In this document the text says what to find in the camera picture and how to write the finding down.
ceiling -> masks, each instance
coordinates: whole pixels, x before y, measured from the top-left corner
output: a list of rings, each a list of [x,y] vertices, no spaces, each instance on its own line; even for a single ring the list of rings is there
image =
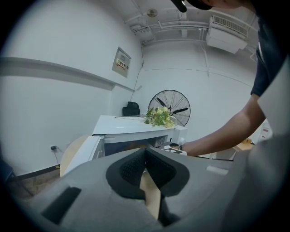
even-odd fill
[[[254,53],[258,43],[257,17],[243,7],[234,10],[212,8],[210,11],[206,11],[194,8],[185,1],[188,10],[186,13],[181,14],[170,0],[106,1],[115,8],[124,23],[131,27],[144,46],[164,39],[204,40],[206,33],[202,37],[202,33],[200,35],[200,31],[196,30],[195,27],[204,27],[204,30],[207,30],[209,19],[212,15],[229,19],[248,30],[246,39],[248,43],[247,51]],[[147,15],[147,11],[150,9],[157,11],[155,17]]]

black slot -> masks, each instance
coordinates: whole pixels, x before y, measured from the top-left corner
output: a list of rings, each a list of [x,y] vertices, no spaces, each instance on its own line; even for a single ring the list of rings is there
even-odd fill
[[[80,192],[81,189],[76,187],[67,188],[41,213],[42,216],[55,224],[59,224]]]

white wall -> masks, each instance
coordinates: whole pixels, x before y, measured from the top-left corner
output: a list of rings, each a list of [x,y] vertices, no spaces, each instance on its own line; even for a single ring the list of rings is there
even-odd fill
[[[118,47],[131,56],[128,78],[111,70]],[[50,146],[64,151],[100,115],[120,115],[142,65],[138,39],[98,0],[38,1],[2,57],[0,142],[16,175],[56,165]]]
[[[123,19],[101,0],[42,0],[15,28],[4,57],[57,63],[134,88],[141,45]],[[128,77],[112,71],[118,47],[130,57]]]
[[[210,76],[200,44],[191,41],[155,43],[144,48],[144,66],[132,101],[146,112],[150,100],[162,90],[174,89],[189,100],[191,116],[187,141],[223,126],[250,98],[256,63],[243,51],[236,55],[206,47]],[[251,136],[254,142],[260,128]]]

